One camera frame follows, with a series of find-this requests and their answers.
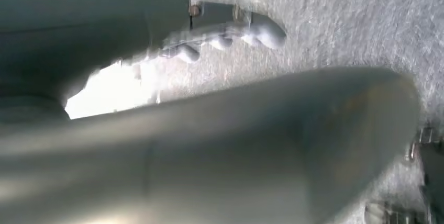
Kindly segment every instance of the gray metal surface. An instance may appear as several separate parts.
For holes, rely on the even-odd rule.
[[[441,119],[444,0],[210,1],[266,12],[287,29],[286,47],[274,51],[235,41],[227,52],[204,48],[195,65],[159,60],[161,100],[326,65],[378,65],[411,74],[422,96],[422,119]],[[397,162],[363,198],[387,198],[420,208],[420,174],[418,164],[406,167]],[[347,223],[362,223],[362,204],[345,216]]]
[[[322,224],[402,150],[418,114],[402,75],[330,68],[35,124],[2,136],[0,222]]]

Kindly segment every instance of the gray pavement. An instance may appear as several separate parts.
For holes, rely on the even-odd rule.
[[[161,100],[268,79],[322,66],[386,66],[411,75],[423,101],[422,120],[440,122],[444,112],[444,0],[209,0],[265,12],[288,31],[282,50],[236,41],[220,52],[204,47],[193,65],[158,60]],[[363,196],[421,208],[418,164],[395,162]],[[363,223],[362,202],[337,220]]]

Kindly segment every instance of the blurry object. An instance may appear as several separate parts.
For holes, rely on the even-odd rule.
[[[435,127],[432,127],[431,124],[427,124],[427,126],[416,132],[415,139],[408,146],[404,160],[407,164],[413,162],[418,155],[417,149],[420,144],[439,142],[441,140],[442,137],[439,136],[438,130]]]
[[[365,206],[365,224],[429,224],[426,214],[386,201],[371,201]]]
[[[405,77],[331,68],[35,123],[0,141],[0,222],[324,223],[402,152],[418,114]]]

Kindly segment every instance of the rounded metal end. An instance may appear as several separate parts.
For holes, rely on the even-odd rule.
[[[285,31],[268,16],[252,14],[251,32],[266,47],[281,48],[285,45]]]
[[[177,57],[180,58],[182,61],[187,63],[194,63],[197,60],[199,60],[201,54],[194,49],[193,47],[184,44],[181,46],[178,46],[178,55]]]
[[[232,46],[233,40],[231,38],[219,37],[210,42],[211,46],[218,50],[225,50]]]

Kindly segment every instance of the asphalt surface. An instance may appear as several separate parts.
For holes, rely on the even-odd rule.
[[[334,65],[385,66],[411,75],[423,101],[422,120],[444,112],[444,0],[206,0],[237,3],[284,25],[281,50],[241,40],[228,51],[203,48],[196,64],[157,60],[158,100],[238,86],[285,73]],[[388,199],[421,208],[418,164],[395,162],[362,201],[333,222],[363,223],[363,202]]]

